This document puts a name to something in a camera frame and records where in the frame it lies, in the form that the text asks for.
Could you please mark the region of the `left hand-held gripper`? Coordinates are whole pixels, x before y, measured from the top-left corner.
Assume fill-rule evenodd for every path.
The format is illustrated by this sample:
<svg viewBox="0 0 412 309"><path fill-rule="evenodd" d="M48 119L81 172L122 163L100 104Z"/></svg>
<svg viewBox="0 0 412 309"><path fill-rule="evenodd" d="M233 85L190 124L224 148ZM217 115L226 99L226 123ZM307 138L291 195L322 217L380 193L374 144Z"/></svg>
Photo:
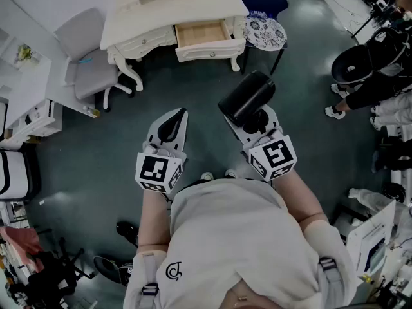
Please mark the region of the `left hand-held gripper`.
<svg viewBox="0 0 412 309"><path fill-rule="evenodd" d="M189 113L185 108L171 110L150 126L147 140L136 160L135 180L148 191L170 194L183 173Z"/></svg>

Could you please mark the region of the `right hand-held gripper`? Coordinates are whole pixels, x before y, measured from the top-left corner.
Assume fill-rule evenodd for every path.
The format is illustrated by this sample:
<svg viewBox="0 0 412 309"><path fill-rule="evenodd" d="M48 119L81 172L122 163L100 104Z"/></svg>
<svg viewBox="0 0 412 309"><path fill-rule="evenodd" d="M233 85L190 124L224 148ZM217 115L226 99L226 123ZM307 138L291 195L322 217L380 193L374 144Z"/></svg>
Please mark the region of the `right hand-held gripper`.
<svg viewBox="0 0 412 309"><path fill-rule="evenodd" d="M291 139L282 133L276 112L267 104L262 110L268 115L265 132L248 134L229 120L229 127L242 143L242 153L260 177L268 182L289 173L297 163Z"/></svg>

